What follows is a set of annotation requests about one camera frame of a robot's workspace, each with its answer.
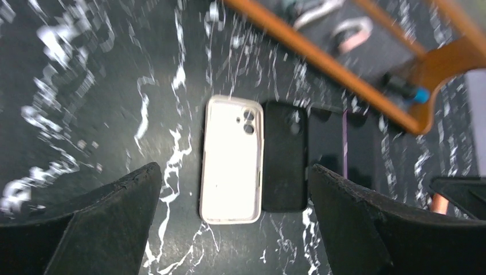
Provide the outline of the white phone case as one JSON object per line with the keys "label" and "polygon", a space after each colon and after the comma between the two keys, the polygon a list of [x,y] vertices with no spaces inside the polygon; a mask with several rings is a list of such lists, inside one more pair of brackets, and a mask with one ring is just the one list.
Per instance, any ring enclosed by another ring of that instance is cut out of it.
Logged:
{"label": "white phone case", "polygon": [[206,105],[199,214],[210,225],[249,224],[262,208],[264,111],[214,95]]}

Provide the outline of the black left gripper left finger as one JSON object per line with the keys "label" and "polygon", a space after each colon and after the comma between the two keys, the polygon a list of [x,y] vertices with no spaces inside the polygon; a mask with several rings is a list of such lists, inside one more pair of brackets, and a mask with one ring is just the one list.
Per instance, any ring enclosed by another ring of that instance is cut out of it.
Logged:
{"label": "black left gripper left finger", "polygon": [[138,274],[161,186],[151,162],[63,203],[1,219],[1,273]]}

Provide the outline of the orange cylinder on right arm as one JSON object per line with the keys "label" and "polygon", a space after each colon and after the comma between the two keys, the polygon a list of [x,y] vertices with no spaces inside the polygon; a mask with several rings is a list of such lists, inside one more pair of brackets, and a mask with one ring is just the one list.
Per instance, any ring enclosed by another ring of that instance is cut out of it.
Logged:
{"label": "orange cylinder on right arm", "polygon": [[446,215],[449,207],[449,201],[439,193],[435,193],[432,197],[432,202],[429,206],[429,210],[437,213]]}

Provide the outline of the phone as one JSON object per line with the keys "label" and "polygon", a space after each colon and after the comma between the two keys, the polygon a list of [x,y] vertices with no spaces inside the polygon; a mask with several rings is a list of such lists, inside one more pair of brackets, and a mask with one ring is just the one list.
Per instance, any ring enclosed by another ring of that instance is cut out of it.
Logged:
{"label": "phone", "polygon": [[308,118],[308,162],[343,175],[343,114],[311,108]]}
{"label": "phone", "polygon": [[343,175],[365,188],[374,188],[374,122],[368,116],[346,112],[343,122]]}

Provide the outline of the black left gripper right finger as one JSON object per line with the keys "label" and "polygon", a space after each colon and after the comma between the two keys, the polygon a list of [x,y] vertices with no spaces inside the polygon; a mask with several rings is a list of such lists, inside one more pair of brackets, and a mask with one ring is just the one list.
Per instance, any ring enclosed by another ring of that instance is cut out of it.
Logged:
{"label": "black left gripper right finger", "polygon": [[484,274],[485,222],[395,201],[315,165],[309,190],[333,274]]}

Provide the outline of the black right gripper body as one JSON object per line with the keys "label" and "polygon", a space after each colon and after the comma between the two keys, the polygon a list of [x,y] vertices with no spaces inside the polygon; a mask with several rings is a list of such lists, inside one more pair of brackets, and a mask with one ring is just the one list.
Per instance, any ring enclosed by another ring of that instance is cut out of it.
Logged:
{"label": "black right gripper body", "polygon": [[436,177],[430,188],[470,218],[485,220],[484,176]]}

